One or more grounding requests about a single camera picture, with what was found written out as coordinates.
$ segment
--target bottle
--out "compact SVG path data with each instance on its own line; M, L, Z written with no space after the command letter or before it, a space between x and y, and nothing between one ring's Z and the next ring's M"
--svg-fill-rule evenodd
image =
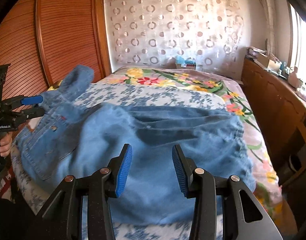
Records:
M297 72L298 72L298 67L294 67L293 71L288 75L288 83L294 88L296 88L298 84Z

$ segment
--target bed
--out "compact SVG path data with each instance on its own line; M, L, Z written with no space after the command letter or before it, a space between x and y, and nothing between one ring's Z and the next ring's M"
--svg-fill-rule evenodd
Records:
M283 227L283 198L278 178L269 159L263 136L246 97L237 82L219 75L195 70L166 70L122 67L107 78L92 84L75 100L76 105L91 107L100 102L117 105L181 105L234 112L244 126L244 140L253 161L257 199L275 224ZM11 160L18 186L28 205L37 213L48 194L39 188L21 166L20 153L12 147ZM217 235L222 235L222 217L218 216ZM189 222L163 226L114 224L117 240L187 239Z

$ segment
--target wooden desk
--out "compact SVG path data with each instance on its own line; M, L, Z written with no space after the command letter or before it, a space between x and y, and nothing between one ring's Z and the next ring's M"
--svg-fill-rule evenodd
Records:
M275 170L306 144L306 102L284 80L268 73L249 59L244 60L244 92L264 136ZM286 187L306 169L287 180Z

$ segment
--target blue and white floral sheet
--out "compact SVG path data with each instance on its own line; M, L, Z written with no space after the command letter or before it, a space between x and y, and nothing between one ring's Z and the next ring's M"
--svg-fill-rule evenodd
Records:
M225 109L224 100L218 95L204 91L179 90L174 87L138 86L131 84L91 84L88 90L76 99L76 105L94 106L101 102L133 106L187 106L204 109ZM37 123L31 121L31 127ZM13 145L11 150L13 170L24 199L37 213L49 194L38 187L21 165L20 152ZM222 236L222 216L217 218L217 235ZM169 225L134 226L114 223L117 240L184 240L188 239L191 222Z

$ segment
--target wooden wardrobe door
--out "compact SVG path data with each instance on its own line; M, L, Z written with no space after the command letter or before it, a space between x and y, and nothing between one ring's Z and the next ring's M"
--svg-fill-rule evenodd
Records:
M19 0L0 24L0 65L11 63L3 99L47 89L35 39L34 2Z
M104 77L94 8L94 0L37 0L37 41L49 83L78 64L94 69L95 82Z

